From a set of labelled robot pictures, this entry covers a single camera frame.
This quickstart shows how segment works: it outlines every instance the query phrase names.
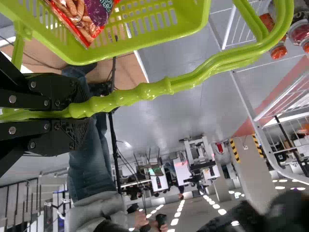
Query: gray floor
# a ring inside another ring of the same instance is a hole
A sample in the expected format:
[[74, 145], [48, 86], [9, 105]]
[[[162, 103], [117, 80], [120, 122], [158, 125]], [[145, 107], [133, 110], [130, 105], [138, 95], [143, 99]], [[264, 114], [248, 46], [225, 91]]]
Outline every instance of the gray floor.
[[[231, 6], [231, 0], [212, 1], [210, 17], [220, 41], [223, 40]], [[301, 48], [292, 46], [289, 41], [286, 46], [289, 54], [283, 60], [274, 62], [266, 53], [255, 64], [237, 70], [253, 107], [269, 95], [304, 55]], [[190, 72], [218, 52], [209, 26], [193, 36], [139, 51], [150, 82]], [[114, 114], [114, 126], [117, 139], [132, 145], [129, 149], [119, 144], [129, 158], [133, 151], [145, 152], [149, 147], [154, 153], [160, 147], [162, 154], [177, 150], [181, 146], [179, 139], [203, 132], [213, 142], [228, 138], [246, 118], [229, 74], [222, 73], [192, 90], [121, 107]], [[22, 158], [0, 179], [0, 185], [18, 180], [20, 177], [15, 175], [16, 172], [23, 172], [23, 178], [29, 178], [37, 176], [39, 171], [49, 171], [50, 163], [55, 169], [66, 166], [68, 156], [33, 158], [31, 161]]]

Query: orange bottle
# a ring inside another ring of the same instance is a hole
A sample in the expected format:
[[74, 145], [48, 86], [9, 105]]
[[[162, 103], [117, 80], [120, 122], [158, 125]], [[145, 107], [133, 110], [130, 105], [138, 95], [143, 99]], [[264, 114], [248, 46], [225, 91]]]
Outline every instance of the orange bottle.
[[[264, 23], [264, 25], [266, 26], [269, 32], [271, 32], [274, 29], [275, 22], [269, 13], [261, 15], [260, 19]], [[277, 43], [277, 45], [275, 45], [273, 48], [270, 49], [269, 52], [273, 59], [280, 59], [288, 53], [287, 48], [284, 46], [285, 40], [286, 40], [286, 36], [284, 36]]]

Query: hand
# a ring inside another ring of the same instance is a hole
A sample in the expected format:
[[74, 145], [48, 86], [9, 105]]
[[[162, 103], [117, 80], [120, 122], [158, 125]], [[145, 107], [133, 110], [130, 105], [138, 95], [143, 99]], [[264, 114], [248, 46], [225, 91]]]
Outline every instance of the hand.
[[140, 211], [136, 211], [135, 213], [135, 228], [139, 229], [144, 225], [147, 225], [149, 223], [149, 221], [146, 218], [145, 213], [140, 212]]
[[160, 227], [160, 229], [158, 228], [159, 223], [157, 221], [150, 221], [149, 225], [154, 229], [154, 231], [156, 232], [167, 232], [169, 230], [168, 225], [164, 224]]

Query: cable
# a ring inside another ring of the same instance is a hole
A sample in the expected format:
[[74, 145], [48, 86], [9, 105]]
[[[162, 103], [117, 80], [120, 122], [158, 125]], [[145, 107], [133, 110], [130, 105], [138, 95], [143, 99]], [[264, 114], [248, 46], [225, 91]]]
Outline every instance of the cable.
[[[12, 43], [12, 42], [8, 41], [7, 39], [5, 39], [5, 38], [4, 38], [4, 37], [2, 37], [2, 36], [0, 36], [0, 38], [4, 39], [4, 40], [5, 40], [8, 44], [10, 44], [11, 46], [13, 46], [13, 47], [14, 47], [14, 43]], [[46, 63], [44, 63], [44, 62], [41, 62], [41, 61], [39, 61], [38, 59], [36, 59], [36, 58], [34, 58], [34, 57], [32, 57], [32, 56], [28, 55], [26, 52], [23, 52], [23, 54], [24, 54], [25, 56], [29, 57], [30, 59], [32, 59], [32, 60], [34, 60], [34, 61], [36, 61], [36, 62], [40, 63], [41, 65], [38, 65], [38, 64], [30, 64], [30, 63], [23, 63], [23, 64], [35, 65], [35, 66], [45, 66], [45, 67], [50, 68], [50, 69], [55, 69], [55, 70], [59, 70], [59, 71], [61, 71], [61, 69], [58, 69], [58, 68], [52, 67], [52, 66], [50, 66], [50, 65], [48, 65], [48, 64], [46, 64]]]

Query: jeans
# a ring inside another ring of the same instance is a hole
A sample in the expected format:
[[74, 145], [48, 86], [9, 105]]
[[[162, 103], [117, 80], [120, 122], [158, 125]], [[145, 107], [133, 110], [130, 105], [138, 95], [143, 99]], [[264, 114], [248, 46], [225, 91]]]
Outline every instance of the jeans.
[[[77, 78], [89, 97], [92, 94], [85, 73], [78, 66], [67, 66], [62, 75]], [[106, 113], [91, 117], [88, 132], [81, 147], [70, 152], [68, 188], [73, 202], [105, 191], [116, 191], [112, 180], [111, 160], [105, 133]]]

